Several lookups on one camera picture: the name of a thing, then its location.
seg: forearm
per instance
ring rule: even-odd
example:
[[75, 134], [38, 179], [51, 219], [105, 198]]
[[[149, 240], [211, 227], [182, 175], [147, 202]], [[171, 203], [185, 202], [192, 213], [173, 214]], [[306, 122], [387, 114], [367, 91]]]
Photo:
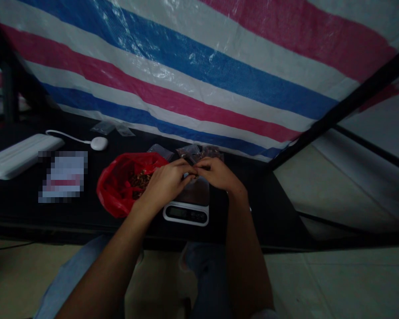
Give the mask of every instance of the forearm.
[[274, 308], [272, 288], [245, 189], [229, 192], [226, 254], [228, 287], [236, 318]]
[[149, 225], [132, 210], [120, 229], [77, 284], [56, 318], [109, 318], [129, 285]]

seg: person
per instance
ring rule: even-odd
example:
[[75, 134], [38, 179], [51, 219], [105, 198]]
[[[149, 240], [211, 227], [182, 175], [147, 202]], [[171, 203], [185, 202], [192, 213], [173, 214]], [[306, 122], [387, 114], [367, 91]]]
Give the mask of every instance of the person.
[[183, 261], [198, 279], [191, 318], [277, 318], [247, 190], [217, 158], [204, 158], [194, 166], [179, 159], [157, 169], [111, 240], [91, 241], [60, 269], [35, 318], [124, 314], [121, 303], [150, 222], [196, 175], [227, 192], [229, 211], [226, 247], [188, 243], [184, 249]]

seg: blue stripe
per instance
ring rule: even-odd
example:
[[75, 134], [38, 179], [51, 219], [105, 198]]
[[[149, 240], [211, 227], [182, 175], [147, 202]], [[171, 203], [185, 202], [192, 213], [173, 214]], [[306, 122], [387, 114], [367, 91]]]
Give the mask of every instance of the blue stripe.
[[278, 148], [265, 149], [259, 145], [240, 139], [198, 132], [183, 126], [161, 121], [154, 118], [147, 111], [105, 101], [90, 93], [77, 89], [59, 88], [45, 83], [43, 83], [43, 86], [58, 104], [64, 104], [76, 109], [99, 111], [104, 115], [129, 123], [153, 126], [158, 128], [160, 132], [166, 134], [173, 134], [189, 140], [239, 150], [251, 156], [261, 154], [273, 158], [281, 151]]
[[21, 1], [120, 49], [266, 105], [318, 120], [337, 104], [336, 100], [232, 59], [106, 0]]

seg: black table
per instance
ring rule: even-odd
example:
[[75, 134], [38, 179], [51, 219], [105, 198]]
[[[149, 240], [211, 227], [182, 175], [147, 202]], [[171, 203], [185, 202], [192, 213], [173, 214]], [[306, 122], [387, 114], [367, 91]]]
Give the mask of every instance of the black table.
[[[91, 132], [98, 121], [73, 114], [55, 112], [51, 118], [36, 115], [0, 129], [0, 150], [35, 133], [55, 129], [82, 140], [98, 136]], [[36, 164], [9, 181], [0, 180], [0, 235], [55, 243], [83, 244], [102, 234], [112, 234], [122, 223], [100, 204], [96, 184], [102, 170], [119, 154], [145, 152], [157, 143], [175, 152], [187, 143], [159, 135], [133, 130], [135, 137], [122, 137], [116, 130], [106, 138], [105, 151], [93, 151], [89, 145], [63, 137], [60, 150], [88, 151], [85, 190], [71, 203], [38, 204], [38, 190], [46, 176], [46, 167]], [[246, 185], [254, 224], [264, 249], [309, 251], [314, 248], [297, 212], [273, 173], [263, 174], [266, 163], [225, 153], [225, 163]], [[224, 243], [227, 222], [227, 195], [210, 186], [210, 220], [206, 227], [168, 222], [159, 213], [146, 234], [146, 246], [154, 249], [179, 250], [185, 241]]]

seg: white mouse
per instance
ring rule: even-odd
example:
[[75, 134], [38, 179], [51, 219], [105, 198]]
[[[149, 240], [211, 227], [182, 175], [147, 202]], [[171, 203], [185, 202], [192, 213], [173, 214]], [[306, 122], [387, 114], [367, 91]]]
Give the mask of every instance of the white mouse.
[[90, 146], [95, 151], [103, 151], [108, 146], [108, 140], [104, 137], [98, 136], [92, 139]]

